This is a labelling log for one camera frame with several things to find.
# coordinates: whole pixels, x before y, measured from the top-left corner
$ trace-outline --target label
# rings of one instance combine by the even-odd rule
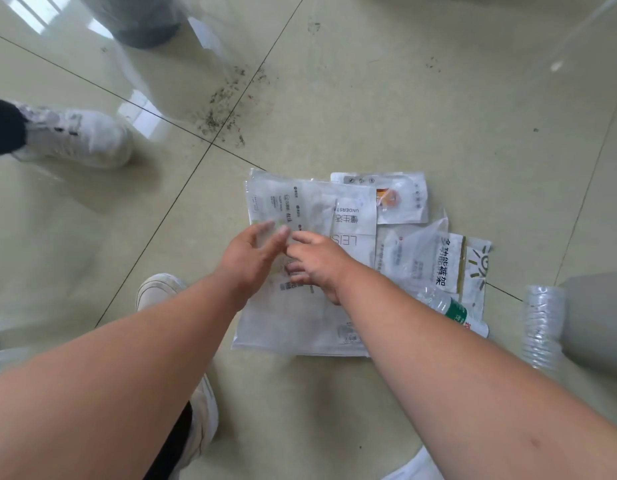
[[[337,327],[337,337],[339,338],[340,345],[361,344],[360,335],[352,327],[352,323]]]
[[[450,306],[446,312],[446,316],[448,316],[448,318],[455,320],[460,324],[464,324],[467,315],[468,311],[464,308],[464,306],[462,306],[462,304],[458,303],[454,299],[450,301]]]

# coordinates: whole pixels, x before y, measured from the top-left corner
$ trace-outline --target foot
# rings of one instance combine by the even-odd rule
[[[112,169],[131,158],[131,131],[111,116],[78,109],[16,106],[27,119],[26,145],[13,153],[20,161],[50,155],[91,168]]]
[[[137,311],[166,301],[185,289],[186,285],[179,278],[166,273],[155,274],[144,281],[138,290],[135,302]],[[218,429],[218,404],[206,374],[193,392],[190,402],[193,409],[193,421],[185,449],[177,462],[175,471],[187,467],[198,458],[204,448],[211,443]]]

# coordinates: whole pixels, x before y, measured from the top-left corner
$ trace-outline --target tiled floor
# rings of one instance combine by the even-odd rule
[[[143,51],[79,0],[0,0],[0,97],[137,133],[113,173],[0,158],[2,347],[121,318],[150,274],[208,273],[254,165],[425,171],[452,229],[495,244],[486,320],[513,352],[525,285],[617,271],[617,5],[578,30],[604,0],[185,1]],[[232,333],[218,441],[186,479],[377,479],[418,448],[367,360],[230,351]],[[615,381],[569,364],[564,382],[617,423]]]

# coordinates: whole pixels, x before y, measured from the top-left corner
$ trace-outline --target plastic water bottle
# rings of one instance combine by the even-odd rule
[[[526,290],[522,357],[535,369],[558,379],[563,359],[559,338],[566,318],[566,292],[551,286],[529,286]]]
[[[488,325],[486,323],[473,318],[464,305],[451,298],[448,293],[440,290],[437,286],[426,285],[421,287],[414,296],[426,306],[464,325],[465,328],[482,337],[488,336]]]

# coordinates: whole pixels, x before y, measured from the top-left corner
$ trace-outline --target forearm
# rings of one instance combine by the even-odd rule
[[[0,376],[0,479],[140,478],[243,301],[211,275]]]
[[[617,474],[617,429],[512,355],[368,268],[338,296],[447,480]]]

